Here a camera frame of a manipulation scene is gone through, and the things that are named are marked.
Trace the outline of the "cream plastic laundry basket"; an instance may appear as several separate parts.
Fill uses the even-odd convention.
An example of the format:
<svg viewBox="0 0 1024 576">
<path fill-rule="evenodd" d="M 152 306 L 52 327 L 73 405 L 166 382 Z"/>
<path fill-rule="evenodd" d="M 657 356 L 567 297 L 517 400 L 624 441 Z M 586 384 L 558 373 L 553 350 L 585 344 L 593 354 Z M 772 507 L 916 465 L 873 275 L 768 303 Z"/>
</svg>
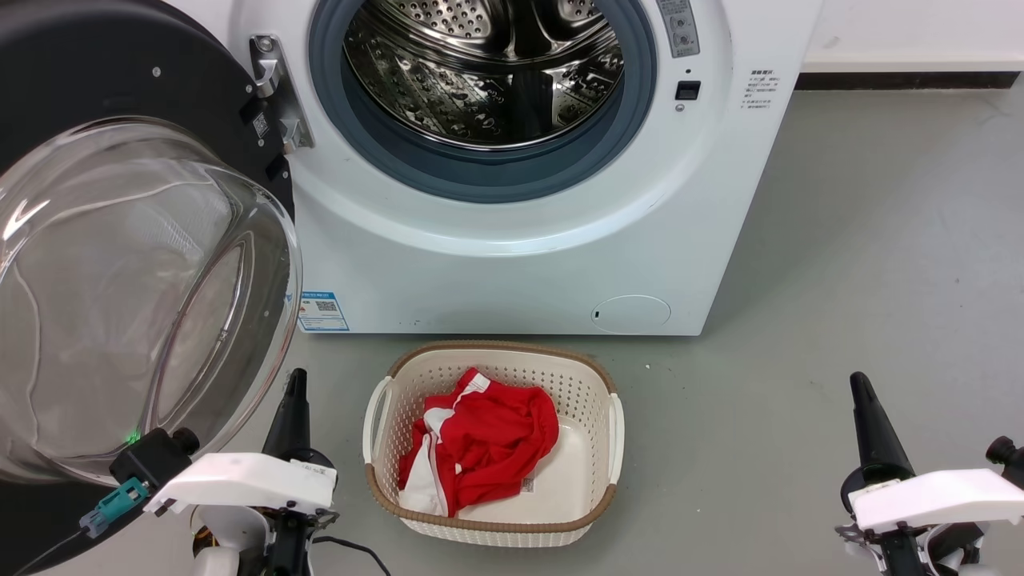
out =
<svg viewBox="0 0 1024 576">
<path fill-rule="evenodd" d="M 519 387 L 541 387 L 554 403 L 560 435 L 519 495 L 471 506 L 454 518 L 407 510 L 399 459 L 430 396 L 452 390 L 477 368 Z M 520 342 L 432 342 L 392 365 L 370 396 L 362 461 L 374 500 L 407 527 L 435 538 L 509 548 L 570 546 L 610 507 L 624 462 L 625 416 L 611 376 L 573 351 Z"/>
</svg>

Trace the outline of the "blue energy label sticker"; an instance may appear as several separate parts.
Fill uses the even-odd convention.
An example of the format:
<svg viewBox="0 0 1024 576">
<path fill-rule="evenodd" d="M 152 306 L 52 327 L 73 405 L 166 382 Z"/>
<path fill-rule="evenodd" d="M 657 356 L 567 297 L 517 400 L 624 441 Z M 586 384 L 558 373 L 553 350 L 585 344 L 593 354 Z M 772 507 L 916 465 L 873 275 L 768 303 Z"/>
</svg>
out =
<svg viewBox="0 0 1024 576">
<path fill-rule="evenodd" d="M 334 292 L 303 291 L 298 327 L 305 333 L 347 333 L 349 326 Z"/>
</svg>

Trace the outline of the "round white filter cover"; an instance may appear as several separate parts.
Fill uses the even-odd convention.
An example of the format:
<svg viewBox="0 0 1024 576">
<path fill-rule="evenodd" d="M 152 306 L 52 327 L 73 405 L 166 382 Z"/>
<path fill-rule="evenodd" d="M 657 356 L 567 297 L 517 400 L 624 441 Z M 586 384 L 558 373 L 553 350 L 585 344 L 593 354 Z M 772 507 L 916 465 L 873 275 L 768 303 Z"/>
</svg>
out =
<svg viewBox="0 0 1024 576">
<path fill-rule="evenodd" d="M 618 335 L 651 335 L 662 330 L 672 310 L 659 298 L 644 294 L 618 295 L 594 307 L 591 320 L 600 330 Z"/>
</svg>

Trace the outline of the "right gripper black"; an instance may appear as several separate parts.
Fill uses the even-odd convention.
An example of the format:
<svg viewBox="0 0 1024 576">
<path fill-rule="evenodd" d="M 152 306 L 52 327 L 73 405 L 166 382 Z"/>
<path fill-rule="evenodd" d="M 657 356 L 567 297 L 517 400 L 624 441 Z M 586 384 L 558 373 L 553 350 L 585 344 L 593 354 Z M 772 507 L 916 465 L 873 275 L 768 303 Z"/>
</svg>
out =
<svg viewBox="0 0 1024 576">
<path fill-rule="evenodd" d="M 850 517 L 835 527 L 849 554 L 869 558 L 880 576 L 994 576 L 981 560 L 992 522 L 952 522 L 877 534 L 862 531 L 852 515 L 849 496 L 856 490 L 915 475 L 910 459 L 863 372 L 850 375 L 854 427 L 860 467 L 842 482 L 842 506 Z"/>
</svg>

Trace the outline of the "white front-load washing machine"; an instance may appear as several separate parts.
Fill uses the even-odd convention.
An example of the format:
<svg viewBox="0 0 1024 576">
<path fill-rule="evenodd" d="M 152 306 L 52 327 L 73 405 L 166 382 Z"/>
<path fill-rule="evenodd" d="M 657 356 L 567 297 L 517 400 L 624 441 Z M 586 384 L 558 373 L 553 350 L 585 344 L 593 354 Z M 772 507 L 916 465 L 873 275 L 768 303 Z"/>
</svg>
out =
<svg viewBox="0 0 1024 576">
<path fill-rule="evenodd" d="M 701 53 L 672 58 L 656 0 L 658 76 L 639 134 L 599 174 L 542 199 L 459 202 L 374 168 L 326 116 L 310 72 L 318 0 L 165 0 L 254 76 L 274 35 L 315 147 L 286 154 L 304 291 L 334 292 L 347 333 L 603 334 L 592 310 L 644 294 L 656 336 L 701 333 L 782 124 L 824 0 L 690 0 Z M 677 81 L 702 82 L 676 102 Z"/>
</svg>

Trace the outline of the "steel washer drum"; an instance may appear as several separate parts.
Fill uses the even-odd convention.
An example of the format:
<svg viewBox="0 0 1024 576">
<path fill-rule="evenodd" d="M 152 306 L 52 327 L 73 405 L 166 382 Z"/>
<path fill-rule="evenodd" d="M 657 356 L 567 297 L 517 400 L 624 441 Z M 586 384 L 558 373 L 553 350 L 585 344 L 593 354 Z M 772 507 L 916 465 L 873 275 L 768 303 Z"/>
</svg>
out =
<svg viewBox="0 0 1024 576">
<path fill-rule="evenodd" d="M 570 134 L 624 74 L 617 34 L 596 0 L 365 0 L 345 54 L 399 123 L 483 152 Z"/>
</svg>

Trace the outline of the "black round glass washer door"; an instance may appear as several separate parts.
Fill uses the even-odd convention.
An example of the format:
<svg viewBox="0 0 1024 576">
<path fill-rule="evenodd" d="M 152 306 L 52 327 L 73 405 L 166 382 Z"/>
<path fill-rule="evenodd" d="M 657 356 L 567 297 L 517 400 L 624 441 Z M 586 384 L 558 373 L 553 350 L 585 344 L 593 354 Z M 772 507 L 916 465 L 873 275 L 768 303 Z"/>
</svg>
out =
<svg viewBox="0 0 1024 576">
<path fill-rule="evenodd" d="M 0 0 L 0 576 L 79 521 L 153 429 L 222 449 L 278 381 L 302 258 L 251 70 L 164 0 Z"/>
</svg>

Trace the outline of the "grey warning label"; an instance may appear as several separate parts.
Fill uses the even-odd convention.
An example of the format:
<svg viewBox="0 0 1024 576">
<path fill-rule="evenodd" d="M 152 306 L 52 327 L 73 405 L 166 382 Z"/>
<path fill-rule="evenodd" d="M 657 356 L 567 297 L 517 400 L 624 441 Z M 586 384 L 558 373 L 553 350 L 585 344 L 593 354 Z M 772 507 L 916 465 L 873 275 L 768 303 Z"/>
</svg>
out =
<svg viewBox="0 0 1024 576">
<path fill-rule="evenodd" d="M 656 0 L 668 35 L 670 56 L 687 58 L 701 53 L 698 29 L 690 0 Z"/>
</svg>

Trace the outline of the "metal door hinge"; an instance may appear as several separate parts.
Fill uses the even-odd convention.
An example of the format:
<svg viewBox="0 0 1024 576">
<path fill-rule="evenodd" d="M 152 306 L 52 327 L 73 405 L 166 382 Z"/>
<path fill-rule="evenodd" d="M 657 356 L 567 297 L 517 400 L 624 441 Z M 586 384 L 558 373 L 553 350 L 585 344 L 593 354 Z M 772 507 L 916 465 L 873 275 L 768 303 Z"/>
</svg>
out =
<svg viewBox="0 0 1024 576">
<path fill-rule="evenodd" d="M 252 35 L 249 51 L 258 95 L 270 105 L 278 118 L 284 151 L 293 154 L 297 150 L 313 149 L 315 140 L 310 122 L 278 36 Z"/>
</svg>

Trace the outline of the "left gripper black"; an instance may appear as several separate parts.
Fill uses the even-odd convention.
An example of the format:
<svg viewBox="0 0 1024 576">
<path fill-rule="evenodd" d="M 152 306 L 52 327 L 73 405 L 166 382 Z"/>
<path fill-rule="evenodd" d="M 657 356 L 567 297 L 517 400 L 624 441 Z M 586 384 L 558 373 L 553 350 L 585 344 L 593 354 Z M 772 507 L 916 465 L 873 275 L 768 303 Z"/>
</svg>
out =
<svg viewBox="0 0 1024 576">
<path fill-rule="evenodd" d="M 282 456 L 292 466 L 328 478 L 330 487 L 335 489 L 338 480 L 336 467 L 327 456 L 310 448 L 307 379 L 305 369 L 293 369 L 289 372 L 262 452 L 274 457 Z M 292 449 L 295 440 L 296 448 Z M 264 576 L 312 576 L 312 538 L 340 517 L 333 501 L 308 511 L 301 510 L 298 497 L 289 497 L 284 506 L 275 508 L 268 517 L 272 520 L 272 541 L 266 546 Z"/>
</svg>

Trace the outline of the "red and white garment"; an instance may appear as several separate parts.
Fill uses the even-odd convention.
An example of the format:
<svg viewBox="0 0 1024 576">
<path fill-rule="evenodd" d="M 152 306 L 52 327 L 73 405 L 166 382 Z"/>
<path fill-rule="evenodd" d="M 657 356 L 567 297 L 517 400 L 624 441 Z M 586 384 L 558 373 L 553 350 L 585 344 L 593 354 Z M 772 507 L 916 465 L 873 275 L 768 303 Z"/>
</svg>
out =
<svg viewBox="0 0 1024 576">
<path fill-rule="evenodd" d="M 425 398 L 410 451 L 399 459 L 398 504 L 456 518 L 464 508 L 519 495 L 559 434 L 548 393 L 508 386 L 471 367 L 452 390 Z"/>
</svg>

